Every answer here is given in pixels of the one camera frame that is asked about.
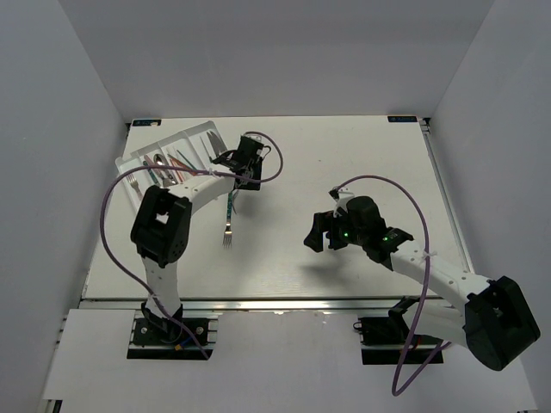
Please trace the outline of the dark handled knife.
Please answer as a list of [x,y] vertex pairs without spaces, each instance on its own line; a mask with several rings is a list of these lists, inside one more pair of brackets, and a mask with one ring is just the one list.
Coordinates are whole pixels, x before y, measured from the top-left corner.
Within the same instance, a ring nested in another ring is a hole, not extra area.
[[207,137],[214,151],[214,155],[216,157],[218,157],[221,153],[226,151],[226,146],[224,142],[220,139],[220,137],[216,133],[212,131],[207,131]]

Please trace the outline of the orange chopstick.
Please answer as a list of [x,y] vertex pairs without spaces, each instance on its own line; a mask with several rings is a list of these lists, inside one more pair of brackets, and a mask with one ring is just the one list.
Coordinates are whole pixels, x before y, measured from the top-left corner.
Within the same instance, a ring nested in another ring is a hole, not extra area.
[[186,170],[188,169],[187,165],[185,165],[184,163],[182,163],[181,161],[179,161],[177,158],[173,157],[172,155],[169,155],[169,159],[177,167],[185,168]]

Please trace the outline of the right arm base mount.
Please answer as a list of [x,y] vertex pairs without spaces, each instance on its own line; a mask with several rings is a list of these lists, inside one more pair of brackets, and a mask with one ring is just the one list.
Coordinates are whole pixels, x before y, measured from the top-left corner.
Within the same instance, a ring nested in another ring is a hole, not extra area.
[[[353,329],[361,336],[364,366],[393,366],[401,356],[409,327],[402,318],[414,314],[411,307],[419,298],[403,297],[385,316],[359,317]],[[415,335],[408,349],[405,364],[420,365],[441,342],[432,336]]]

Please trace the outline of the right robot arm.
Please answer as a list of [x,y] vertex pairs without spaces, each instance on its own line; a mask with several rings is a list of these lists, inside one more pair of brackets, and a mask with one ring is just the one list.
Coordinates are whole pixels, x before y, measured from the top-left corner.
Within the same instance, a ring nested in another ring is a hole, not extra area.
[[484,366],[501,371],[541,336],[514,280],[493,280],[429,256],[411,234],[387,225],[368,196],[339,194],[333,210],[314,214],[304,244],[316,253],[356,245],[371,261],[426,283],[447,301],[442,306],[421,304],[414,296],[402,298],[380,322],[362,321],[367,343],[398,344],[418,334],[431,336],[467,348]]

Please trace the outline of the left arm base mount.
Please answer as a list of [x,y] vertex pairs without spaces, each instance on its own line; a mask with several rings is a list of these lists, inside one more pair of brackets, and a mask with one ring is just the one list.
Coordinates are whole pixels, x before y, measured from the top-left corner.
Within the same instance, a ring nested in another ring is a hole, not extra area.
[[127,359],[206,361],[214,351],[217,321],[211,317],[182,317],[181,322],[194,334],[207,357],[181,326],[168,321],[167,329],[163,330],[137,311],[128,341]]

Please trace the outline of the green handled spoon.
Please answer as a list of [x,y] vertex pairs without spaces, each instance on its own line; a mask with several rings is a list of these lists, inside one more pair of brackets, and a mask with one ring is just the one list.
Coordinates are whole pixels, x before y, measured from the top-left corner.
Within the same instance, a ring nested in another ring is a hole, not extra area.
[[148,175],[151,177],[153,183],[154,183],[156,186],[160,187],[160,183],[159,183],[157,177],[156,177],[156,176],[154,175],[154,173],[152,172],[152,170],[148,168],[148,169],[147,169],[147,173],[148,173]]

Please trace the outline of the pink handled fork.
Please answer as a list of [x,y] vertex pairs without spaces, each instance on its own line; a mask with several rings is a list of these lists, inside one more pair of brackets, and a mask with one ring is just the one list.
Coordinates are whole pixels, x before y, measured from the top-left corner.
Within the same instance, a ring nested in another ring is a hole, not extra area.
[[127,176],[127,180],[133,191],[136,193],[139,200],[143,199],[143,194],[139,188],[139,183],[133,174]]

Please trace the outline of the teal chopstick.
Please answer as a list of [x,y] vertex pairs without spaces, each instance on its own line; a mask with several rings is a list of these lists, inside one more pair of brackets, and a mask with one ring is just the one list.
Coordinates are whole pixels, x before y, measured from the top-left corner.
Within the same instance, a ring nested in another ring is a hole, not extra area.
[[179,158],[186,163],[191,169],[194,170],[202,170],[203,169],[203,163],[199,157],[197,157],[196,153],[191,151],[185,151],[176,149],[176,153],[179,156]]

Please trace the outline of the green handled fork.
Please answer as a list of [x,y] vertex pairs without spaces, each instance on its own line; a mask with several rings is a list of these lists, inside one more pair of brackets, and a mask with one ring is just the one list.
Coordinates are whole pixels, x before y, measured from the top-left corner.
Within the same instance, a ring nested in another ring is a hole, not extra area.
[[234,211],[233,203],[236,191],[233,190],[227,195],[226,199],[226,227],[223,234],[222,245],[225,249],[232,247],[232,214]]

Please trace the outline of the green handled knife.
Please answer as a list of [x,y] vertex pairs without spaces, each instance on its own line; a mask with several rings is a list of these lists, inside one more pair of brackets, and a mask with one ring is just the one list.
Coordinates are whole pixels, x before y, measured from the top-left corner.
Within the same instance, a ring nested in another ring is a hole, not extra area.
[[207,145],[206,145],[206,142],[205,142],[204,138],[203,138],[202,136],[200,136],[200,139],[201,139],[201,144],[202,144],[202,146],[203,146],[203,148],[204,148],[204,151],[205,151],[206,154],[207,154],[207,157],[208,157],[209,159],[212,160],[211,154],[210,154],[210,152],[209,152],[209,150],[208,150],[208,148],[207,148]]

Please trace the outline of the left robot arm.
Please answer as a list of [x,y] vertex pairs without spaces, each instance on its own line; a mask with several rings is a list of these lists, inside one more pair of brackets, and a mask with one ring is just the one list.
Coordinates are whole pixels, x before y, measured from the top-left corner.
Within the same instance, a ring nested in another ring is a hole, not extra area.
[[146,190],[130,238],[142,259],[151,289],[142,304],[142,313],[161,342],[172,343],[182,333],[176,262],[187,248],[192,215],[236,188],[260,189],[263,148],[260,139],[244,135],[237,150],[214,160],[216,172],[232,176],[207,173],[192,177],[173,191],[159,187]]

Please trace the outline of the pink handled spoon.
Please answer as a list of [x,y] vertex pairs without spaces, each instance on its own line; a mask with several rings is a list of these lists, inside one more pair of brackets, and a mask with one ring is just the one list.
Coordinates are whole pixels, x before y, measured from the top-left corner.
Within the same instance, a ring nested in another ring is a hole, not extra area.
[[144,158],[144,163],[146,163],[148,166],[150,166],[150,167],[157,167],[157,166],[158,166],[156,163],[154,163],[154,162],[150,159],[149,156],[144,155],[143,158]]

